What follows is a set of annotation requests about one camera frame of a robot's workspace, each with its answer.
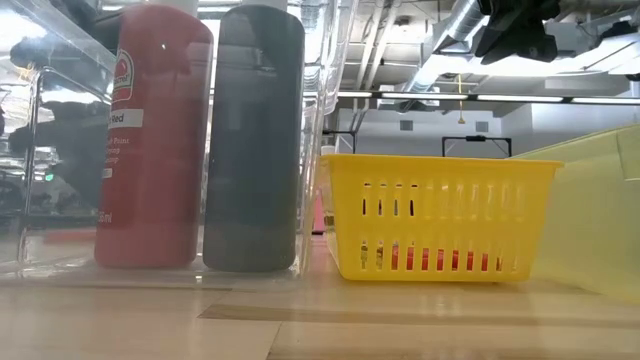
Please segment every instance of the red bottle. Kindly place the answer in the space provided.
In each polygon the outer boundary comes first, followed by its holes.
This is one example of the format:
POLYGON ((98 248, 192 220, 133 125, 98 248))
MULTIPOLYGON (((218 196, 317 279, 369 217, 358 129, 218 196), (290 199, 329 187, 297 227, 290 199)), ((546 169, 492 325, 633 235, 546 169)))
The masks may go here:
POLYGON ((122 14, 95 259, 177 267, 195 258, 213 36, 171 7, 122 14))

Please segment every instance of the yellow plastic bin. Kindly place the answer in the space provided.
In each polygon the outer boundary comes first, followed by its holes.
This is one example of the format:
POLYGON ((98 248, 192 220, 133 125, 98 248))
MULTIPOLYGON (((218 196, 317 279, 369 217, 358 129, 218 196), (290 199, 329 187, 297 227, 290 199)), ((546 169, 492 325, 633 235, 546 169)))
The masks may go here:
POLYGON ((560 160, 533 274, 640 302, 640 126, 527 153, 560 160))
POLYGON ((526 280, 561 166, 326 155, 325 236, 346 279, 526 280))

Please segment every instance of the gray bottle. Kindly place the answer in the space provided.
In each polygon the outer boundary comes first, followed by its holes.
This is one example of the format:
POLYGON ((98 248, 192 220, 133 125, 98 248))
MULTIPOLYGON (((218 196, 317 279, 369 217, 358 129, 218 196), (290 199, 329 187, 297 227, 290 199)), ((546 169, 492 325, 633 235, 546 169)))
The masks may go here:
POLYGON ((267 272, 295 259, 304 28, 285 11, 243 5, 220 23, 204 262, 267 272))

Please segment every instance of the table surface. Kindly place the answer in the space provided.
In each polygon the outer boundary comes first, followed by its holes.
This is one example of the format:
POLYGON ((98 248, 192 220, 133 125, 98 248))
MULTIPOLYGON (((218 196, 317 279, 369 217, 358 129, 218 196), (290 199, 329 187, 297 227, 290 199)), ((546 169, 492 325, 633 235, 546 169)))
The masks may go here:
POLYGON ((0 288, 0 359, 640 359, 640 306, 554 283, 0 288))

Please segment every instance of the yellow plastic basket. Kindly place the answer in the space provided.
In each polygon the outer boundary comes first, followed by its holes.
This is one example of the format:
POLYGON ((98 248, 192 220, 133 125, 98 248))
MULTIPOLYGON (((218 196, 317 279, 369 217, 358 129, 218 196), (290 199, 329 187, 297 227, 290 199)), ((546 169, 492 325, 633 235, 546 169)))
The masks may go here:
POLYGON ((560 162, 327 155, 325 236, 350 280, 529 278, 560 162))

